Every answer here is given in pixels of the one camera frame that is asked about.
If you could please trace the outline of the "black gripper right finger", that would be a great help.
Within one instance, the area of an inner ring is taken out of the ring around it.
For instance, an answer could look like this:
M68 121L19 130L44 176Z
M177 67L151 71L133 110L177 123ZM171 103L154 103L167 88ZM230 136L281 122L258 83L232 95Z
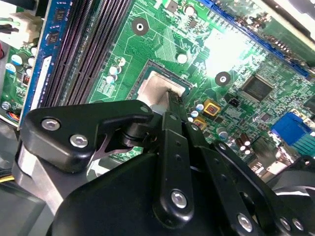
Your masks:
M193 123L184 126L193 159L202 163L221 210L217 213L227 236L307 236L309 229L223 142L208 144Z

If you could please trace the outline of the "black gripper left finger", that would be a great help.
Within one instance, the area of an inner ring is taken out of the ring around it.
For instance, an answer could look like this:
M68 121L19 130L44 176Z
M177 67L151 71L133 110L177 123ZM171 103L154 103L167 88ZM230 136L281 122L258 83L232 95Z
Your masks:
M187 122L173 92L167 93L163 114L139 100L32 110L20 130L19 184L56 215L76 189L142 154L153 154L154 215L166 228L182 228L194 214Z

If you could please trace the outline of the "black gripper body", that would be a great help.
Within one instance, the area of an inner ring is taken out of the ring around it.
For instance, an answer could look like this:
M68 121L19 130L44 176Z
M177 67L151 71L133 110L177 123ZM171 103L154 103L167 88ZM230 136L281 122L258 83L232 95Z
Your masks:
M214 189L191 170L194 216L181 229L168 229L155 217L157 157L142 154L73 191L60 205L52 236L232 236Z

